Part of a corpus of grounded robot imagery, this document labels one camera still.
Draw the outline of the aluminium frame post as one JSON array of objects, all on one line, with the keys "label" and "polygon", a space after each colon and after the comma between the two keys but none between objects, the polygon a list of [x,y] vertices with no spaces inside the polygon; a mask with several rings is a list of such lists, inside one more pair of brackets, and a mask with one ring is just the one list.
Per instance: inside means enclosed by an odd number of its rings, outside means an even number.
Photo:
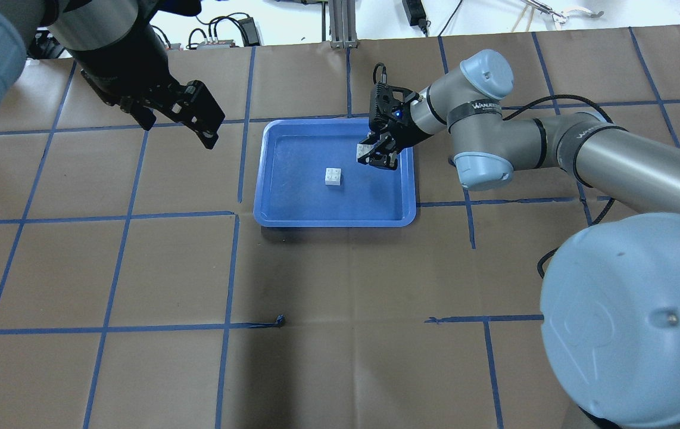
[{"label": "aluminium frame post", "polygon": [[330,0],[329,12],[329,43],[332,48],[356,48],[358,44],[356,32],[356,1]]}]

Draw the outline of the brown paper table cover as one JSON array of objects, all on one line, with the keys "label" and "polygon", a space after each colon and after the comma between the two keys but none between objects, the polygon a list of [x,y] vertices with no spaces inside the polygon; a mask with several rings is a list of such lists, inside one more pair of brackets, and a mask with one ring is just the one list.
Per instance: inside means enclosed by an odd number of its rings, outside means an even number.
[{"label": "brown paper table cover", "polygon": [[227,122],[145,132],[71,59],[0,108],[0,428],[559,428],[536,263],[604,196],[560,169],[463,195],[446,133],[414,148],[404,228],[262,228],[264,128],[366,117],[371,70],[421,89],[481,49],[506,103],[577,94],[680,147],[680,25],[171,52]]}]

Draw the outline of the blue plastic tray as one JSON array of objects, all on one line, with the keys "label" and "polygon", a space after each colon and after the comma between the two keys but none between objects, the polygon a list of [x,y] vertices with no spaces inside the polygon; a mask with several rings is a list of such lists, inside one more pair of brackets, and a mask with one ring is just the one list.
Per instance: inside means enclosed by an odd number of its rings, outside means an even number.
[{"label": "blue plastic tray", "polygon": [[[365,119],[281,119],[262,136],[253,214],[272,228],[400,228],[416,217],[414,154],[397,170],[365,166],[356,145]],[[325,169],[342,169],[342,185],[326,186]]]}]

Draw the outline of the white building block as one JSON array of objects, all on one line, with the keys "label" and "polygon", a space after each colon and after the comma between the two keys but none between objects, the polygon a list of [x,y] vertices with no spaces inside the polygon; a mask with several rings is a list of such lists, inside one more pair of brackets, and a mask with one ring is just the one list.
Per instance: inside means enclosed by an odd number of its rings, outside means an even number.
[{"label": "white building block", "polygon": [[342,185],[342,169],[335,167],[326,168],[324,182],[326,186]]},{"label": "white building block", "polygon": [[370,144],[362,144],[359,143],[356,145],[356,159],[357,162],[366,164],[367,163],[367,158],[369,157],[370,152],[373,151],[373,145]]}]

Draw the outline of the black power adapter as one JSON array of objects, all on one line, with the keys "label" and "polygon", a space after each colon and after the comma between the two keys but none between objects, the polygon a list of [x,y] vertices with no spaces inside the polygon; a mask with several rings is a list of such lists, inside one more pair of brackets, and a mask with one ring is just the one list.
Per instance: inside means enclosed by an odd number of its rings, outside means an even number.
[{"label": "black power adapter", "polygon": [[420,0],[403,0],[402,6],[408,25],[419,28],[424,36],[428,36],[430,21],[428,20],[423,2]]}]

